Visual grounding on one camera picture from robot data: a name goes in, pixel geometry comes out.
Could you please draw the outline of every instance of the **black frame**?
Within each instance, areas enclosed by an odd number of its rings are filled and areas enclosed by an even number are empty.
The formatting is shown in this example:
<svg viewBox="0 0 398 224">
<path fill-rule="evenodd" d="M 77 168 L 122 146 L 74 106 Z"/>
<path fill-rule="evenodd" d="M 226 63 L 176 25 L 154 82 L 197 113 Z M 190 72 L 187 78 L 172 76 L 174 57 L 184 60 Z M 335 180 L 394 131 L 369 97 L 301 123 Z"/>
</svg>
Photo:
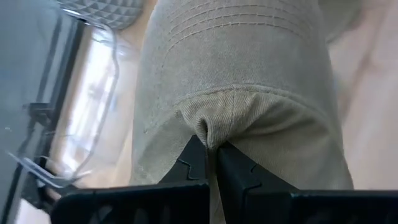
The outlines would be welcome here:
<svg viewBox="0 0 398 224">
<path fill-rule="evenodd" d="M 50 43 L 50 50 L 47 57 L 47 62 L 44 68 L 42 79 L 40 81 L 40 90 L 37 96 L 38 102 L 32 102 L 30 105 L 26 105 L 27 113 L 30 116 L 30 122 L 28 126 L 28 136 L 26 140 L 21 143 L 20 150 L 25 150 L 31 139 L 36 138 L 35 141 L 32 141 L 38 143 L 34 151 L 35 158 L 39 156 L 49 156 L 51 150 L 51 142 L 53 141 L 53 135 L 45 136 L 43 135 L 43 133 L 55 131 L 57 128 L 62 106 L 65 101 L 68 86 L 72 77 L 72 71 L 75 65 L 76 56 L 83 37 L 83 30 L 85 28 L 84 21 L 81 21 L 79 19 L 73 20 L 70 30 L 68 32 L 67 42 L 65 43 L 65 46 L 63 48 L 64 51 L 61 59 L 61 64 L 56 74 L 56 82 L 52 91 L 50 102 L 41 103 L 40 99 L 44 94 L 43 92 L 49 79 L 53 55 L 56 51 L 58 44 L 60 26 L 62 23 L 61 20 L 62 18 L 60 17 L 53 32 L 53 39 L 52 43 Z M 53 110 L 37 110 L 40 108 L 53 108 Z M 36 129 L 35 132 L 39 132 L 40 134 L 33 134 L 34 129 Z M 44 159 L 35 159 L 35 162 L 38 163 L 41 167 L 45 168 L 46 161 Z M 11 187 L 8 193 L 8 197 L 6 199 L 6 206 L 3 208 L 2 211 L 2 216 L 0 219 L 1 224 L 8 224 L 9 222 L 13 222 L 13 220 L 11 220 L 11 216 L 15 212 L 12 211 L 12 208 L 14 207 L 15 203 L 19 202 L 16 201 L 15 198 L 19 197 L 18 186 L 21 181 L 24 181 L 21 197 L 31 203 L 34 207 L 48 212 L 51 208 L 51 205 L 54 203 L 54 199 L 47 195 L 45 189 L 37 182 L 37 180 L 35 180 L 31 175 L 24 175 L 22 166 L 18 165 L 16 170 L 14 171 Z M 57 193 L 65 195 L 68 191 L 74 189 L 76 188 L 74 186 L 71 186 L 70 188 L 63 189 L 61 192 Z"/>
</svg>

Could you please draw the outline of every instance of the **gray textured object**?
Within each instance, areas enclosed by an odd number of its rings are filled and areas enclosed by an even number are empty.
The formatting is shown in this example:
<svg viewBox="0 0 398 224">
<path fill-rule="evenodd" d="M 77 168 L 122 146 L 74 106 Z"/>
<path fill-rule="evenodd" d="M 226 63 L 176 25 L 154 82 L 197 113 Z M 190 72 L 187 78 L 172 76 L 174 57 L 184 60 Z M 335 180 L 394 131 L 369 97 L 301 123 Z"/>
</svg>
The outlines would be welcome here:
<svg viewBox="0 0 398 224">
<path fill-rule="evenodd" d="M 62 9 L 77 12 L 112 29 L 124 29 L 141 14 L 144 0 L 58 0 Z"/>
</svg>

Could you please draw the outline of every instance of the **beige fabric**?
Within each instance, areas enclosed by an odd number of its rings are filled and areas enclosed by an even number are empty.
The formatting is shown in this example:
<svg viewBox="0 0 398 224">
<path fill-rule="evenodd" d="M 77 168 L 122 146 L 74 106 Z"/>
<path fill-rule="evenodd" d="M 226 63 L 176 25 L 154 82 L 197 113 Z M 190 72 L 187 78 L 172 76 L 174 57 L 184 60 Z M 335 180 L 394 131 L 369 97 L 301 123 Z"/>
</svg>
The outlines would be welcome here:
<svg viewBox="0 0 398 224">
<path fill-rule="evenodd" d="M 316 0 L 159 0 L 142 50 L 131 184 L 158 182 L 197 134 L 210 161 L 228 140 L 300 189 L 351 189 L 320 18 Z"/>
</svg>

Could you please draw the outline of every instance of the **beige trouser leg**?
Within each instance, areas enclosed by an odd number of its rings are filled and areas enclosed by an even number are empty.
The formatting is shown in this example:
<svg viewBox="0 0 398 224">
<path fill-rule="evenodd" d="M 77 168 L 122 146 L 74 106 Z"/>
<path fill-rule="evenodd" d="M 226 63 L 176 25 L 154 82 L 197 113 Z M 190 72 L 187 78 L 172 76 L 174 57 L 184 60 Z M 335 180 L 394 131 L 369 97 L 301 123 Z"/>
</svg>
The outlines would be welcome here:
<svg viewBox="0 0 398 224">
<path fill-rule="evenodd" d="M 228 140 L 300 189 L 351 189 L 321 24 L 316 0 L 159 0 L 142 50 L 131 184 L 158 182 L 197 134 L 211 160 Z"/>
</svg>

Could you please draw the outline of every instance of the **clear plastic container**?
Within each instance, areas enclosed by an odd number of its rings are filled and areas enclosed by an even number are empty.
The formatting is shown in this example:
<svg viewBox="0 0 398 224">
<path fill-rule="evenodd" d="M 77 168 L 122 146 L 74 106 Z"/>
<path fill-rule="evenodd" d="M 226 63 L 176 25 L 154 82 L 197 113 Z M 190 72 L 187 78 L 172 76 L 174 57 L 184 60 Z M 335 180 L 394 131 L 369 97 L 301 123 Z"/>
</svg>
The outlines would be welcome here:
<svg viewBox="0 0 398 224">
<path fill-rule="evenodd" d="M 79 187 L 109 187 L 131 133 L 139 57 L 118 36 L 114 52 L 113 38 L 86 28 L 47 163 L 65 179 L 87 174 Z"/>
</svg>

